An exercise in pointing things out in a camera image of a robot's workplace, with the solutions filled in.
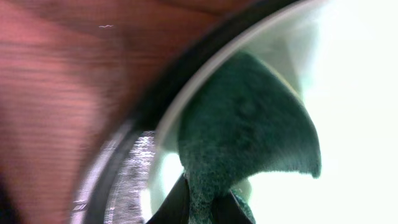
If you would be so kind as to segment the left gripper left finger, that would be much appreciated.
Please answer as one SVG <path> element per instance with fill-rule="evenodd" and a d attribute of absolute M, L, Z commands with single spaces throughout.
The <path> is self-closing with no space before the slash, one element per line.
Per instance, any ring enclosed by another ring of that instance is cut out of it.
<path fill-rule="evenodd" d="M 147 224 L 188 224 L 190 215 L 190 191 L 182 174 Z"/>

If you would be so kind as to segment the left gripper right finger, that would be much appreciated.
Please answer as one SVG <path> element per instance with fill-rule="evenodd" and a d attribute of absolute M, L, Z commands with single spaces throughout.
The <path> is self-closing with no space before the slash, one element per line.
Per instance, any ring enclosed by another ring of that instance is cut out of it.
<path fill-rule="evenodd" d="M 215 224 L 253 224 L 231 190 L 214 199 L 213 220 Z"/>

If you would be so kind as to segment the dark green sponge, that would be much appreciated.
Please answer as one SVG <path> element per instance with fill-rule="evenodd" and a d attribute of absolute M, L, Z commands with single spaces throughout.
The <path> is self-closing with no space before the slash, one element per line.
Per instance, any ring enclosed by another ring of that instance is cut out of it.
<path fill-rule="evenodd" d="M 211 223 L 214 199 L 260 172 L 320 176 L 315 125 L 297 95 L 259 59 L 238 52 L 194 94 L 178 131 L 190 223 Z"/>

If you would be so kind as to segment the mint plate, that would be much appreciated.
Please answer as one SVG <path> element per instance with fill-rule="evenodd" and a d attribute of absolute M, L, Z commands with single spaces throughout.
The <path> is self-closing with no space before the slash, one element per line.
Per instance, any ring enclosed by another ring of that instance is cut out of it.
<path fill-rule="evenodd" d="M 293 88 L 315 123 L 318 179 L 267 172 L 237 186 L 258 223 L 397 222 L 397 2 L 296 1 L 218 47 L 157 127 L 157 155 L 142 197 L 150 219 L 182 172 L 184 106 L 232 56 L 248 52 Z"/>

